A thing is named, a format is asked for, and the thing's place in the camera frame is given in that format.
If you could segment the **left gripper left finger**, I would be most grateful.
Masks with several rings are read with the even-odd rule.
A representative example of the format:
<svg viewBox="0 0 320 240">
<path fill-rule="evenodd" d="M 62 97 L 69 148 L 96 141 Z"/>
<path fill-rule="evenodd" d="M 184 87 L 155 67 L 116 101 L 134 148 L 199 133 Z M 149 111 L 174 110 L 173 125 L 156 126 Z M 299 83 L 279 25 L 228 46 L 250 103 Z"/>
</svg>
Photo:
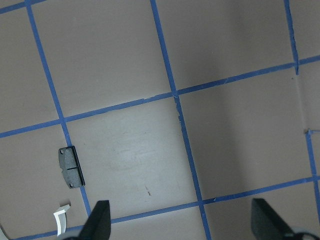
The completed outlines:
<svg viewBox="0 0 320 240">
<path fill-rule="evenodd" d="M 111 236 L 111 211 L 108 200 L 99 200 L 94 206 L 78 240 L 109 240 Z"/>
</svg>

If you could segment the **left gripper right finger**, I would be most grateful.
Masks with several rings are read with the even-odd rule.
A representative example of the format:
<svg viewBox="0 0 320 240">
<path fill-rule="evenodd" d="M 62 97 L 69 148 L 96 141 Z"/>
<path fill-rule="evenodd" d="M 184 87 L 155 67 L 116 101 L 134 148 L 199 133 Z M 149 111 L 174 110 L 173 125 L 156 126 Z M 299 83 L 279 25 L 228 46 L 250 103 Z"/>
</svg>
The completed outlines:
<svg viewBox="0 0 320 240">
<path fill-rule="evenodd" d="M 289 225 L 263 198 L 251 201 L 251 231 L 256 240 L 299 240 Z"/>
</svg>

